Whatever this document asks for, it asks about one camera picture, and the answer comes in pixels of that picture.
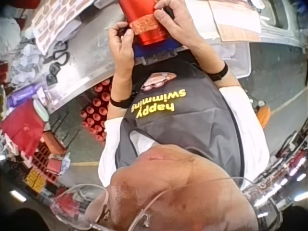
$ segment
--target floor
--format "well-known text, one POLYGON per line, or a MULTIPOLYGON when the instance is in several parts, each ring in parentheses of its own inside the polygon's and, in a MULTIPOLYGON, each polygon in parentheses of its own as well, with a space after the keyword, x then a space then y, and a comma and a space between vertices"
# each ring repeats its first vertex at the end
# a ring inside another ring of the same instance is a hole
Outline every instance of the floor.
MULTIPOLYGON (((269 150, 275 154, 285 138, 299 129, 308 116, 308 90, 304 85, 307 62, 299 48, 252 43, 250 49, 252 73, 240 82, 252 96, 265 100, 271 107, 272 116, 264 131, 269 150)), ((60 177, 60 182, 67 186, 101 184, 97 166, 103 147, 80 126, 79 111, 86 104, 87 97, 79 96, 51 116, 51 121, 55 121, 58 116, 63 117, 69 112, 57 131, 60 138, 70 131, 66 142, 81 129, 68 149, 71 167, 60 177)))

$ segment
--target purple bottle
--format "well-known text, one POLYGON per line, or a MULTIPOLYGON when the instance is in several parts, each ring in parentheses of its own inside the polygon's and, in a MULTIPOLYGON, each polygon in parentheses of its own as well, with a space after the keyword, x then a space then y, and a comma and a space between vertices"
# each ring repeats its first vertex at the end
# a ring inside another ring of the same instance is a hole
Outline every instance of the purple bottle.
POLYGON ((37 90, 42 86, 42 83, 32 83, 26 87, 23 87, 15 92, 12 92, 7 98, 8 107, 17 107, 31 98, 37 93, 37 90))

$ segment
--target gray apron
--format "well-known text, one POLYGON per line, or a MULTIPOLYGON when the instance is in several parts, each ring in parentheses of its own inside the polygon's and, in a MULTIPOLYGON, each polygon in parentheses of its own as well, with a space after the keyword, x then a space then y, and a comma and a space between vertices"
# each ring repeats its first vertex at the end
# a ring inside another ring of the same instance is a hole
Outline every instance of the gray apron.
POLYGON ((120 126, 117 168, 138 157, 130 140, 137 131, 159 144, 175 144, 207 158, 231 177, 244 176, 244 156, 236 120, 211 79, 184 60, 157 63, 138 73, 147 79, 120 126))

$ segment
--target white shirt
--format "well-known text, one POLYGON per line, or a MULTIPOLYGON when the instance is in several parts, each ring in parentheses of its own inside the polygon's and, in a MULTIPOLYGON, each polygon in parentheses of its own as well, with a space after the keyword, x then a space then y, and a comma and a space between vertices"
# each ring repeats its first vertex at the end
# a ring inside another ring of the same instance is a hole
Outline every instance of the white shirt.
MULTIPOLYGON (((219 91, 232 110, 240 131, 244 152, 244 177, 253 181, 265 170, 270 159, 263 129, 241 87, 220 88, 219 91)), ((116 171, 115 154, 120 142, 122 119, 123 117, 119 117, 105 122, 106 145, 98 167, 98 175, 104 187, 110 184, 111 176, 116 171)), ((154 144, 153 140, 137 132, 132 132, 130 139, 138 154, 147 151, 154 144)))

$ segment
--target hand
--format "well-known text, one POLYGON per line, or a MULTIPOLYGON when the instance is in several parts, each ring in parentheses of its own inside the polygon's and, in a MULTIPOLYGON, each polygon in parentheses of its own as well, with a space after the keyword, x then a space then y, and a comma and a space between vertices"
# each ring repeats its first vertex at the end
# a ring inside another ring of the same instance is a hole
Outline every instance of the hand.
POLYGON ((128 26, 127 22, 118 22, 108 29, 108 46, 115 61, 115 71, 120 76, 131 77, 134 67, 134 51, 132 48, 134 32, 128 29, 122 39, 119 30, 128 26))
POLYGON ((155 9, 154 16, 175 40, 189 49, 195 43, 204 42, 193 23, 185 0, 160 0, 155 5, 155 9), (174 20, 162 10, 166 6, 172 9, 175 16, 174 20))

